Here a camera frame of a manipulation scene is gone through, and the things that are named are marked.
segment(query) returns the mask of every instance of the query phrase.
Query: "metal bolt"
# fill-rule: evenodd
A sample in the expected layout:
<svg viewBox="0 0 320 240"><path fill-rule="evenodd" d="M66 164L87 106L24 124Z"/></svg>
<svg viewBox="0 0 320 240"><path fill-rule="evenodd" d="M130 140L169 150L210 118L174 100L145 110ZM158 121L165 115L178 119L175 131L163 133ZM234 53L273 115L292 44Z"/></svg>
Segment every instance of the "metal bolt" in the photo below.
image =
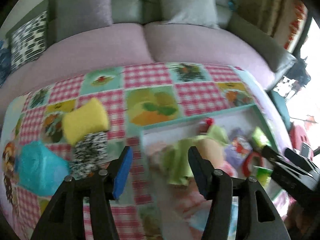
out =
<svg viewBox="0 0 320 240"><path fill-rule="evenodd" d="M70 176L70 175L65 176L64 177L64 181L71 182L72 181L72 176Z"/></svg>
<svg viewBox="0 0 320 240"><path fill-rule="evenodd" d="M248 179L250 182L257 182L257 179L254 176L249 176Z"/></svg>
<svg viewBox="0 0 320 240"><path fill-rule="evenodd" d="M223 171L220 169L215 169L213 173L217 176L221 176L223 174Z"/></svg>
<svg viewBox="0 0 320 240"><path fill-rule="evenodd" d="M107 170L100 170L99 171L99 175L100 176L106 176L108 174L108 171Z"/></svg>

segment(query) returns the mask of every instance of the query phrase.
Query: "sofa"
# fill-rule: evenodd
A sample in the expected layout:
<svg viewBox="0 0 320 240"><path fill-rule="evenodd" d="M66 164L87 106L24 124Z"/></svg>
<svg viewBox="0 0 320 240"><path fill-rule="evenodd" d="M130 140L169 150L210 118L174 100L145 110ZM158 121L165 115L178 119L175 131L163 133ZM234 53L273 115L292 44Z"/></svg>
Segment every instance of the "sofa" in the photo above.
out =
<svg viewBox="0 0 320 240"><path fill-rule="evenodd" d="M6 34L48 11L47 49L9 75L0 89L0 127L17 96L106 66L153 62L198 62L238 66L265 90L272 89L295 58L276 41L216 0L220 29L162 25L160 0L111 0L114 24L70 37L57 37L56 0L43 0Z"/></svg>

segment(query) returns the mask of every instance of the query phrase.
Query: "yellow sponge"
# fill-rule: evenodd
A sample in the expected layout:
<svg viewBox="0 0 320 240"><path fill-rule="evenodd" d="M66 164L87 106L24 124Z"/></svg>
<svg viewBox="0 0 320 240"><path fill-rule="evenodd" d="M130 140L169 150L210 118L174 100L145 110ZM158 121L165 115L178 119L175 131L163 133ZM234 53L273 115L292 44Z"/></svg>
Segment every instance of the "yellow sponge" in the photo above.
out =
<svg viewBox="0 0 320 240"><path fill-rule="evenodd" d="M96 98L92 98L75 111L65 114L62 119L63 135L72 146L83 140L88 133L107 131L108 129L107 111Z"/></svg>

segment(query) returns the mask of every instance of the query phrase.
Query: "purple package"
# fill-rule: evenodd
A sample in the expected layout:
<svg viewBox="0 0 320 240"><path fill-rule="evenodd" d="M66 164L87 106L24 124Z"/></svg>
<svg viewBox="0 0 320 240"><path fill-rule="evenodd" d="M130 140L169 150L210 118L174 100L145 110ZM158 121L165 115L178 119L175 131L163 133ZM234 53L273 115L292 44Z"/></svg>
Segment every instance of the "purple package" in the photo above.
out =
<svg viewBox="0 0 320 240"><path fill-rule="evenodd" d="M226 161L237 170L252 152L252 147L240 128L234 130L230 138L232 142L225 148Z"/></svg>

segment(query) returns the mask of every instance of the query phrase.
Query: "black and white checkered item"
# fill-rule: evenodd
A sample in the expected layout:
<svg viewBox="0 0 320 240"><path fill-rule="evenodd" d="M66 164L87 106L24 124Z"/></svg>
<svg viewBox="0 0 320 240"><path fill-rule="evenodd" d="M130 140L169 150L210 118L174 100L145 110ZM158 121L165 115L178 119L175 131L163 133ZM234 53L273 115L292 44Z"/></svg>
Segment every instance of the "black and white checkered item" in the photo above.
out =
<svg viewBox="0 0 320 240"><path fill-rule="evenodd" d="M22 25L11 36L11 72L40 57L46 49L47 11Z"/></svg>
<svg viewBox="0 0 320 240"><path fill-rule="evenodd" d="M107 135L105 132L89 133L75 146L74 159L70 162L75 179L87 177L98 169L98 163L107 157Z"/></svg>

